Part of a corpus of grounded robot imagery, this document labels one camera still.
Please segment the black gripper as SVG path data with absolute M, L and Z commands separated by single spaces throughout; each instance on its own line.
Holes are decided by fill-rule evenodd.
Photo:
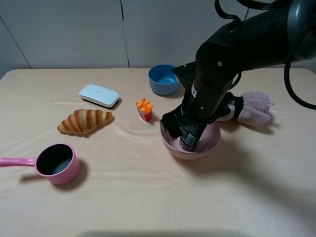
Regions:
M 208 124 L 225 110 L 227 102 L 222 101 L 234 86 L 234 78 L 240 80 L 242 70 L 234 64 L 216 61 L 205 64 L 191 62 L 172 71 L 185 87 L 185 94 L 181 105 L 164 114 L 160 122 L 172 140 L 183 135 L 180 127 L 195 126 L 196 145 Z

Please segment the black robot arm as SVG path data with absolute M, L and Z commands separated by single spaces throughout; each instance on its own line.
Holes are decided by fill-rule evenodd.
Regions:
M 299 105 L 315 105 L 299 98 L 289 79 L 293 62 L 316 55 L 316 3 L 313 0 L 276 0 L 264 3 L 243 0 L 242 5 L 261 11 L 246 20 L 225 13 L 219 1 L 217 14 L 229 23 L 222 26 L 198 49 L 196 59 L 173 69 L 185 87 L 181 105 L 163 115 L 161 125 L 183 150 L 191 151 L 207 125 L 237 119 L 250 126 L 269 122 L 273 103 L 262 92 L 237 97 L 231 89 L 244 71 L 284 65 L 284 83 Z

